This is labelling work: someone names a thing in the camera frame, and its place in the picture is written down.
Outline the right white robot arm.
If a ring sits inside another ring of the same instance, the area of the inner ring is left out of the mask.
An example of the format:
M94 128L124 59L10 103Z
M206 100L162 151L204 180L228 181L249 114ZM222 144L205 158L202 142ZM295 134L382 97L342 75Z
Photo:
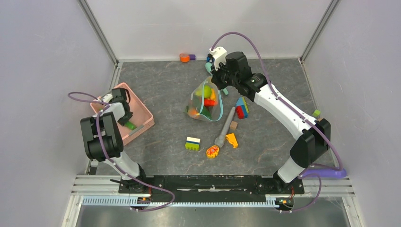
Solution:
M209 51L213 61L212 83L218 89L233 86L250 101L279 120L296 139L290 157L274 174L273 187L285 193L292 181L329 150L331 125L318 121L287 100L261 73L253 73L243 52L227 53L225 49Z

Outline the green toy pear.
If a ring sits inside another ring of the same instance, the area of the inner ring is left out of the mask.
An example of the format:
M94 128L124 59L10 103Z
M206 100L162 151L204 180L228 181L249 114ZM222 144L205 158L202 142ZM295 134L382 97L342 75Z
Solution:
M208 85L200 86L195 90L195 95L199 97L204 97L206 99L210 98L212 95L212 88Z

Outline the clear zip top bag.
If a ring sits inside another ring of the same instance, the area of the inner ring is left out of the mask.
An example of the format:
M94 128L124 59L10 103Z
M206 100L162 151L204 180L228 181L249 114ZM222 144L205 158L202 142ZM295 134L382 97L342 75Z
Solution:
M221 91L208 76L190 94L184 113L189 117L206 121L217 122L223 116L223 102Z

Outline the pink plastic basket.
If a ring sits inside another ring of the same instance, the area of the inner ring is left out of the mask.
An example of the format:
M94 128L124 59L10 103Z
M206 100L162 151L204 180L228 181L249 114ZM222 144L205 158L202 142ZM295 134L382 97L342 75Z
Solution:
M123 144L126 146L154 125L154 117L126 83L120 83L114 88L125 88L128 90L128 94L130 95L128 105L130 111L133 112L133 116L129 119L129 122L136 126L136 128L132 130L128 127L122 126L117 122L117 119L115 119Z

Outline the yellow toy corn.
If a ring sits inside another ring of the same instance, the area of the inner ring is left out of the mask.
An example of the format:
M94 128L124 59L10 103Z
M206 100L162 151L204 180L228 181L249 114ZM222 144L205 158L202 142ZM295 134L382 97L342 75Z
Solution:
M208 99L210 99L210 100L212 100L212 101L215 101L215 100L216 100L216 94L215 94L214 89L211 89L211 93L210 93L210 96L209 96Z

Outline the light green toy bean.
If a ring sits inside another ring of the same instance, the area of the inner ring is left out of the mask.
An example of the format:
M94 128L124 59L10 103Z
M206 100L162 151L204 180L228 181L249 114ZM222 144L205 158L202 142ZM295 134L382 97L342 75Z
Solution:
M135 130L137 128L137 126L134 123L132 123L131 121L125 122L123 126L128 128L131 131Z

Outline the orange green toy mango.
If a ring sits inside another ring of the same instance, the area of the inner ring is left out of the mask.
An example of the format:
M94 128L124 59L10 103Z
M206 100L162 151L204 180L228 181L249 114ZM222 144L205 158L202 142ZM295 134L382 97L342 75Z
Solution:
M195 117L197 117L197 116L199 115L199 113L197 112L197 110L194 109L194 108L189 108L188 111L187 111L187 114L188 114L190 117L193 117L193 118L195 118Z

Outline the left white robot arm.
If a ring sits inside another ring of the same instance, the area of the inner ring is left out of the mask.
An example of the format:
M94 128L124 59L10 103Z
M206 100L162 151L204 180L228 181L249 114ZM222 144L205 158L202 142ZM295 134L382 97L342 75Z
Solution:
M148 188L148 179L143 168L124 151L118 129L118 124L125 125L133 116L130 100L127 89L112 89L110 101L101 102L104 108L98 114L81 119L80 126L87 157L111 166L121 176L117 183L122 192L141 193Z

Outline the dark green toy cucumber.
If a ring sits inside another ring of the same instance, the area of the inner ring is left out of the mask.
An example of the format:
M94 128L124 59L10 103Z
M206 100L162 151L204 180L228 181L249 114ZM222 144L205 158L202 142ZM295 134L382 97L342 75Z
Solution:
M210 120L212 119L210 111L205 106L202 108L202 111L201 111L200 114L203 115L204 117L210 119Z

